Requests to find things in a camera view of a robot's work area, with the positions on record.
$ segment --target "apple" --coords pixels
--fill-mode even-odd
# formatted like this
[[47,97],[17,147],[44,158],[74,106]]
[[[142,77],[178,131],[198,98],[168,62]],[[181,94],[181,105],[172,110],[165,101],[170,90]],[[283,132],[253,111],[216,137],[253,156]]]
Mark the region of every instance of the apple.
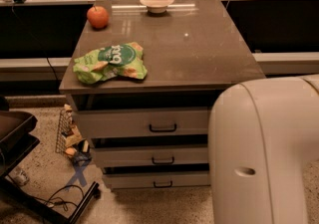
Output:
[[103,29],[109,24],[109,13],[102,6],[93,6],[87,12],[87,19],[96,29]]

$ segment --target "white bowl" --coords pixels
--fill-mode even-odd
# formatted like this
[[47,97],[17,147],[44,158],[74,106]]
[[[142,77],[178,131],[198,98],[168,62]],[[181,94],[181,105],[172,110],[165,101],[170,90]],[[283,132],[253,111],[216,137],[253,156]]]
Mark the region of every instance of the white bowl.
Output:
[[173,0],[140,0],[141,4],[148,7],[151,13],[163,13]]

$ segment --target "black handle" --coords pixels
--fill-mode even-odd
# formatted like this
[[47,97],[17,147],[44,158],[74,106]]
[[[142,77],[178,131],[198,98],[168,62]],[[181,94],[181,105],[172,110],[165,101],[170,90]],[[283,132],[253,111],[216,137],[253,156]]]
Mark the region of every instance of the black handle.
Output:
[[154,181],[153,182],[154,188],[171,188],[172,187],[172,181],[169,182],[168,185],[157,185],[157,183]]
[[159,164],[173,164],[174,161],[175,161],[174,157],[172,157],[172,158],[171,158],[171,161],[169,161],[169,162],[156,161],[156,160],[152,157],[152,163],[153,163],[153,164],[157,164],[157,165],[159,165]]
[[149,130],[151,132],[174,132],[177,130],[177,124],[175,123],[172,128],[161,128],[161,129],[154,129],[152,125],[149,124]]

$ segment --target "snack bag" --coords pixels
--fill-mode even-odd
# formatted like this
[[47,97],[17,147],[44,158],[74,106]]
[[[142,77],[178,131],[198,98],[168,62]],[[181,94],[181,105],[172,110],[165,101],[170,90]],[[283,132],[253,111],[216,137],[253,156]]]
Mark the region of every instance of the snack bag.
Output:
[[73,72],[85,84],[116,76],[142,80],[148,73],[142,56],[143,48],[136,42],[97,49],[75,59]]

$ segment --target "brown countertop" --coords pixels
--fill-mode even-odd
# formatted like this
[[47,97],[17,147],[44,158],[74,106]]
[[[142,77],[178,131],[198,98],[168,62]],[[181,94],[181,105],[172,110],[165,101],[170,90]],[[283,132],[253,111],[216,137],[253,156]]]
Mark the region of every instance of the brown countertop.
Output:
[[94,49],[138,42],[148,75],[142,81],[84,85],[72,71],[72,59],[62,94],[225,89],[264,78],[220,0],[175,0],[162,15],[150,14],[139,0],[107,0],[104,5],[111,13],[109,26],[97,31],[87,23],[73,59]]

